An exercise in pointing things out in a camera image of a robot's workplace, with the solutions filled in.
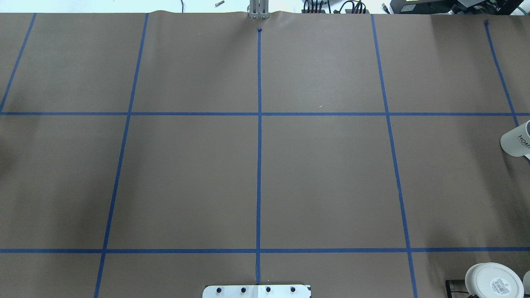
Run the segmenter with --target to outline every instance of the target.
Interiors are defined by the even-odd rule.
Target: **cable bundle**
[[[319,6],[319,3],[318,2],[313,2],[313,0],[305,0],[304,2],[304,10],[302,10],[302,12],[305,12],[305,13],[320,13],[320,11],[322,10],[322,6],[324,5],[324,0],[320,0],[320,6]],[[328,9],[331,13],[331,6],[330,6],[330,2],[328,0]]]
[[[339,10],[334,10],[333,13],[340,13],[346,3],[351,3],[351,13],[366,13],[366,5],[361,0],[348,0],[342,3]]]

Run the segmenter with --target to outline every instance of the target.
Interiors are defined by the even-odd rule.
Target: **grid square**
[[[414,253],[413,258],[419,297],[447,298],[445,280],[464,279],[467,270],[478,263],[503,264],[515,271],[521,279],[530,268],[528,252],[422,252]],[[455,294],[454,297],[468,296],[469,294]]]
[[[127,111],[144,17],[38,14],[4,111]]]
[[[376,15],[390,111],[510,112],[484,31],[487,18]]]
[[[253,285],[254,265],[253,253],[107,255],[99,297],[201,297],[207,285]]]
[[[0,248],[101,248],[124,123],[0,118]]]
[[[93,297],[99,263],[99,254],[0,253],[0,295]]]
[[[512,117],[392,117],[413,247],[530,243],[530,179],[500,137]]]
[[[277,12],[262,39],[264,112],[384,112],[369,15]]]
[[[489,29],[514,109],[528,113],[530,90],[526,79],[530,77],[530,69],[522,62],[530,59],[530,22],[523,16],[495,16],[490,20]]]
[[[134,111],[257,112],[256,28],[242,12],[150,14]]]
[[[261,281],[311,285],[313,297],[413,296],[406,253],[264,253]]]
[[[405,247],[385,117],[265,117],[262,148],[262,248]]]
[[[109,248],[255,248],[257,122],[133,117]]]
[[[24,37],[31,23],[31,14],[3,14],[0,18],[0,96],[4,96],[7,83],[11,77],[11,72],[19,56],[20,48],[24,42]]]

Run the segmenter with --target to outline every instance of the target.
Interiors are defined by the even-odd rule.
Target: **metal mounting plate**
[[[248,10],[251,19],[268,19],[270,16],[269,0],[250,0]]]
[[[309,285],[207,286],[202,298],[311,298]]]

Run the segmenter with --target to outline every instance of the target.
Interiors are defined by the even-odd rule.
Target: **black wire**
[[[360,3],[360,6],[359,6],[359,13],[366,13],[366,4],[364,4],[363,2],[361,2],[359,0],[359,3]]]
[[[344,7],[344,5],[346,5],[346,3],[348,3],[348,2],[351,3],[351,10],[353,12],[353,10],[355,9],[355,2],[357,2],[357,1],[348,0],[348,1],[344,2],[344,3],[342,3],[342,6],[339,9],[339,13],[342,11],[342,8]]]
[[[358,13],[357,11],[360,10],[360,6],[361,6],[361,4],[362,4],[362,2],[359,1],[359,2],[357,3],[357,5],[355,5],[354,9],[351,10],[351,13]]]

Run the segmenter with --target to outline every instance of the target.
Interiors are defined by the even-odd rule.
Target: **white container lid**
[[[523,277],[523,286],[526,294],[530,294],[530,271],[528,271]]]
[[[523,298],[523,282],[510,268],[498,263],[481,263],[469,268],[465,286],[480,298]]]

